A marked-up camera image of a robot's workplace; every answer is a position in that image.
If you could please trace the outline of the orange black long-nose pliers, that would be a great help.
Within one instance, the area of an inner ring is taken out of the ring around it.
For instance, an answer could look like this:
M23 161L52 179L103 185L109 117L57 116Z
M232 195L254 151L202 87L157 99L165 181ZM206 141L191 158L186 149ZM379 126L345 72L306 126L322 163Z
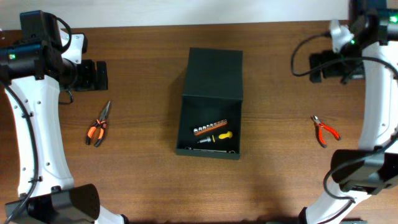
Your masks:
M96 119L95 122L88 129L86 137L85 137L86 145L91 144L91 140L92 140L94 133L97 129L99 129L99 135L98 135L96 142L94 143L94 147L99 147L102 144L102 142L104 141L105 135L106 135L106 128L108 127L107 118L109 115L110 107L111 107L111 100L109 100L105 104L99 118Z

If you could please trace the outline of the orange socket rail set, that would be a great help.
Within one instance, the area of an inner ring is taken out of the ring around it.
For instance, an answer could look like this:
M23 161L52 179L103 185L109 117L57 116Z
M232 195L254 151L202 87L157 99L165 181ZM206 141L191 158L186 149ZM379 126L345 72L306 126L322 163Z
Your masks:
M206 124L203 126L199 126L193 129L193 134L195 136L199 136L201 134L205 134L208 133L210 131L214 131L216 129L219 129L223 126L226 126L228 124L228 120L227 119L222 119L220 121L216 121L210 124Z

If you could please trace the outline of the yellow black stubby screwdriver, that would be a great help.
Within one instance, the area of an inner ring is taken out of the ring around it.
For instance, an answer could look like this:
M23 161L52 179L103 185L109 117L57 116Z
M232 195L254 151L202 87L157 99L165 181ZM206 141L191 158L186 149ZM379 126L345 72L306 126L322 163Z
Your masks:
M214 143L214 142L218 142L218 141L224 141L226 139L231 139L232 137L233 137L233 132L227 131L226 133L223 133L223 134L207 136L206 138L197 141L197 143L199 143L199 144Z

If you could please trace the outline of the silver ratchet wrench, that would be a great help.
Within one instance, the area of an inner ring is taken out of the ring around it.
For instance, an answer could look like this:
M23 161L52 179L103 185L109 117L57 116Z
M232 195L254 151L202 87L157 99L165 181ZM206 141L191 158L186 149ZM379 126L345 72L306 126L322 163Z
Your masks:
M217 152L217 153L227 153L227 154L236 154L235 151L227 151L227 150L216 150L216 149L196 149L192 147L185 147L186 150L191 151L201 151L201 152Z

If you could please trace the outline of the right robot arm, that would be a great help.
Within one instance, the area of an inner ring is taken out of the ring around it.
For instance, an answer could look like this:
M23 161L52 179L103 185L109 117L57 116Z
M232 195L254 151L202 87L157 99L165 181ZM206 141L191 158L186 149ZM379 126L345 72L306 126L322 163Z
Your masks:
M397 10L386 1L350 1L349 22L330 22L332 48L309 58L310 81L340 77L366 84L357 149L339 149L323 193L299 223L342 223L355 206L397 185Z

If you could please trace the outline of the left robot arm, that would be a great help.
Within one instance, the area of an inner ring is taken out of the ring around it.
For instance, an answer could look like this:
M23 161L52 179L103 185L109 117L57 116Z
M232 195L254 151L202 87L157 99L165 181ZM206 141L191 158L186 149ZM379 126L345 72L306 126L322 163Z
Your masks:
M127 223L100 203L93 184L77 187L66 161L61 92L108 89L104 61L83 59L88 41L44 11L20 14L22 39L1 49L1 84L12 107L19 148L19 198L7 223Z

